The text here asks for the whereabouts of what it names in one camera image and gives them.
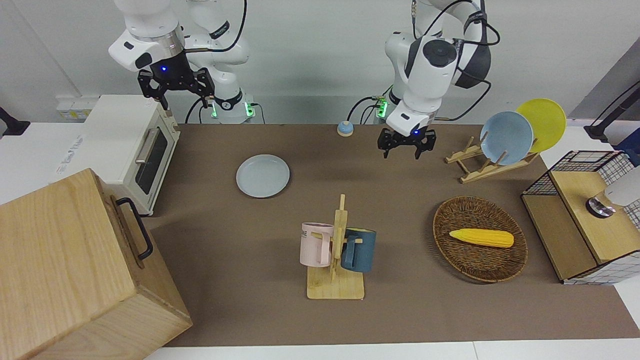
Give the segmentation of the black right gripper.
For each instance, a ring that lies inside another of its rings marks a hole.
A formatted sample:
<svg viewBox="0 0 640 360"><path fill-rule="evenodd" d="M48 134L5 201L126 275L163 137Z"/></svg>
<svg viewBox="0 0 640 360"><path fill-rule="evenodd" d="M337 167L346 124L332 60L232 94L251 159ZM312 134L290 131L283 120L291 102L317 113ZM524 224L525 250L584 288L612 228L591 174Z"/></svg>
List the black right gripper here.
<svg viewBox="0 0 640 360"><path fill-rule="evenodd" d="M158 101L164 111L170 110L165 97L167 91L188 91L196 94L201 97L202 109L210 107L210 96L215 95L214 82L210 71L205 67L183 74L171 72L169 69L157 73L142 69L138 71L137 80L142 95Z"/></svg>

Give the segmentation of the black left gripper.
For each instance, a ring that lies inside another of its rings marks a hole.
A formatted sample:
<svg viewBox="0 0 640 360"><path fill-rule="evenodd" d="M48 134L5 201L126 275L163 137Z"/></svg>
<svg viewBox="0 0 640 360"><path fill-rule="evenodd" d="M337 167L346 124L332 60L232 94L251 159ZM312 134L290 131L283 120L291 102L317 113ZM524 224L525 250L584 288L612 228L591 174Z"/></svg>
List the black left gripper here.
<svg viewBox="0 0 640 360"><path fill-rule="evenodd" d="M382 150L382 156L387 159L390 150L399 146L415 146L414 159L419 160L420 156L425 151L431 151L437 139L437 135L434 130L429 130L426 127L418 130L412 130L410 135L403 136L399 132L391 129L384 128L380 132L377 139L377 147Z"/></svg>

